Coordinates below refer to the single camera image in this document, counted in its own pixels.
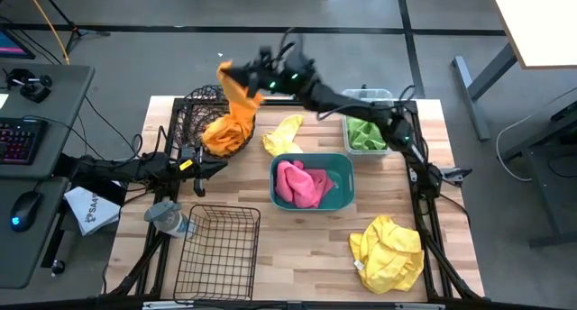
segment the orange cloth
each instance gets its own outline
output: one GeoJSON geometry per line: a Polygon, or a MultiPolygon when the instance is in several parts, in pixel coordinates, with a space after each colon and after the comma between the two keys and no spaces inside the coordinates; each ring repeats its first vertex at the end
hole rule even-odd
{"type": "Polygon", "coordinates": [[[229,101],[230,113],[210,123],[201,136],[210,153],[216,156],[234,152],[246,141],[252,131],[252,118],[263,99],[261,93],[257,93],[253,99],[247,99],[247,88],[241,87],[221,71],[221,68],[230,68],[232,65],[232,61],[223,62],[217,71],[224,95],[229,101]]]}

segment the black wire basket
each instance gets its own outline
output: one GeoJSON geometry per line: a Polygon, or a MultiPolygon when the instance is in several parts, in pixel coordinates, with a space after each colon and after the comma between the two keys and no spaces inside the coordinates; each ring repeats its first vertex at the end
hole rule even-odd
{"type": "Polygon", "coordinates": [[[217,156],[202,142],[201,135],[206,127],[216,121],[217,118],[228,114],[228,100],[224,90],[218,85],[205,85],[195,89],[184,97],[182,104],[177,109],[177,123],[174,131],[174,142],[179,147],[194,147],[200,142],[205,154],[214,159],[229,159],[240,152],[254,135],[256,118],[252,118],[252,130],[244,143],[235,151],[224,156],[217,156]]]}
{"type": "Polygon", "coordinates": [[[250,207],[195,205],[180,256],[174,299],[250,301],[261,213],[250,207]]]}

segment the green cloth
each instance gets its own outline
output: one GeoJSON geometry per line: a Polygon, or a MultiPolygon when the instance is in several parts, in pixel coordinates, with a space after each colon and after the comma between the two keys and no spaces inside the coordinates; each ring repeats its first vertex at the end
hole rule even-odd
{"type": "Polygon", "coordinates": [[[349,144],[354,150],[386,150],[387,143],[380,137],[377,125],[354,117],[346,118],[349,144]]]}

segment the pink cloth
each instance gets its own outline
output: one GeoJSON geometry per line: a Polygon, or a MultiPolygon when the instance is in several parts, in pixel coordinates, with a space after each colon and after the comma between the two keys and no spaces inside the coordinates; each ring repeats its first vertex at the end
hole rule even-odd
{"type": "Polygon", "coordinates": [[[283,160],[277,166],[275,191],[298,208],[318,208],[321,198],[333,188],[333,181],[323,169],[304,169],[301,161],[283,160]]]}

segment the yellow cloth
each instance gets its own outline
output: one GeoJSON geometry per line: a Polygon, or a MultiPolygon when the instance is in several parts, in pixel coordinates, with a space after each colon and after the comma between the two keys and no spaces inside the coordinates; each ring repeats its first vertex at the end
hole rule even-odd
{"type": "Polygon", "coordinates": [[[351,233],[351,251],[364,286],[381,294],[394,288],[409,291],[424,267],[418,232],[379,215],[364,233],[351,233]]]}
{"type": "Polygon", "coordinates": [[[221,72],[221,68],[230,68],[231,65],[232,62],[223,62],[217,71],[224,95],[229,99],[230,113],[210,123],[201,136],[208,150],[217,156],[236,151],[246,141],[252,131],[252,118],[263,99],[261,93],[257,93],[253,99],[246,99],[246,88],[221,72]],[[246,104],[239,104],[229,98],[240,96],[244,97],[246,104]]]}
{"type": "Polygon", "coordinates": [[[302,153],[303,151],[293,142],[302,123],[303,115],[291,115],[282,120],[275,131],[262,136],[264,149],[275,157],[281,153],[302,153]]]}

